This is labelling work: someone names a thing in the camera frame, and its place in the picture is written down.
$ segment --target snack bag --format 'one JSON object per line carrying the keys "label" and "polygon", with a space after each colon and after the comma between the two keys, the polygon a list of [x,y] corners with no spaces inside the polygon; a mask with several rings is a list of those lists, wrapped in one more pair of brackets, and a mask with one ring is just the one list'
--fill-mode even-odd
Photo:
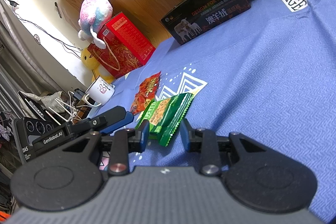
{"label": "snack bag", "polygon": [[161,101],[151,101],[136,128],[143,120],[148,120],[150,139],[157,139],[160,145],[167,146],[193,98],[192,93],[182,93]]}
{"label": "snack bag", "polygon": [[139,92],[135,95],[131,105],[133,115],[144,111],[149,103],[154,99],[155,92],[158,89],[160,73],[146,78],[139,86]]}

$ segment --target gold rope handle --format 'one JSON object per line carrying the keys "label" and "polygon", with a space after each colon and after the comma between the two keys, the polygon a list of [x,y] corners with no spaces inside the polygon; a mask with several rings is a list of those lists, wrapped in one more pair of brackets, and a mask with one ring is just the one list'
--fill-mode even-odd
{"label": "gold rope handle", "polygon": [[104,40],[104,42],[105,42],[105,45],[106,45],[107,48],[109,49],[109,52],[112,54],[112,56],[114,57],[114,59],[117,61],[118,68],[115,68],[115,67],[111,66],[110,64],[106,63],[106,62],[105,62],[105,61],[104,61],[104,60],[103,60],[103,59],[96,53],[95,50],[93,50],[93,53],[94,53],[95,56],[97,56],[97,58],[98,58],[101,62],[103,62],[105,65],[109,66],[110,68],[112,68],[112,69],[114,69],[114,70],[116,70],[116,71],[119,71],[119,70],[120,70],[120,64],[119,64],[118,59],[116,58],[116,56],[113,54],[112,50],[110,49],[109,44],[108,44],[108,43],[106,42],[106,40],[105,40],[105,37],[103,37],[103,40]]}

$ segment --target blue tablecloth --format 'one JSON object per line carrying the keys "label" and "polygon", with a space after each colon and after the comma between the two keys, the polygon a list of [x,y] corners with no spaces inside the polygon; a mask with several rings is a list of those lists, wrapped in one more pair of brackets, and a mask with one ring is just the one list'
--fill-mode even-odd
{"label": "blue tablecloth", "polygon": [[[139,84],[161,71],[157,99],[197,87],[187,119],[227,136],[239,131],[311,168],[318,190],[310,210],[328,222],[336,214],[336,0],[307,0],[292,12],[282,0],[252,8],[179,46],[159,45],[142,68],[115,81],[111,100],[91,116],[127,110]],[[151,141],[135,165],[196,165],[176,134],[168,147]]]}

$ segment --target camera lens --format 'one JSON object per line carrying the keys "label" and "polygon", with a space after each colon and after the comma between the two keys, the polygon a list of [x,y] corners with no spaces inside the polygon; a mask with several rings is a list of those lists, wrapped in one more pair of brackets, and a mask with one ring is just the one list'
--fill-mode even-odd
{"label": "camera lens", "polygon": [[44,133],[44,126],[41,122],[37,122],[36,123],[36,129],[37,131],[40,133],[40,134],[43,134]]}
{"label": "camera lens", "polygon": [[33,131],[34,131],[34,125],[33,125],[33,123],[32,123],[31,121],[28,121],[28,122],[26,123],[26,126],[27,126],[27,128],[28,128],[28,130],[29,130],[30,132],[33,132]]}
{"label": "camera lens", "polygon": [[46,125],[45,128],[46,128],[47,132],[49,132],[49,131],[51,131],[53,129],[52,126],[49,125],[49,124]]}

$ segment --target red snack bag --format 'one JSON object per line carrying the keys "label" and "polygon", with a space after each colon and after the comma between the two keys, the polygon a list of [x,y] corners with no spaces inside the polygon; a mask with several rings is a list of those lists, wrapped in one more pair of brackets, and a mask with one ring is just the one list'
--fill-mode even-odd
{"label": "red snack bag", "polygon": [[155,92],[158,89],[160,73],[146,78],[139,86],[139,92],[135,95],[134,101],[131,105],[131,112],[133,115],[143,111],[154,99]]}

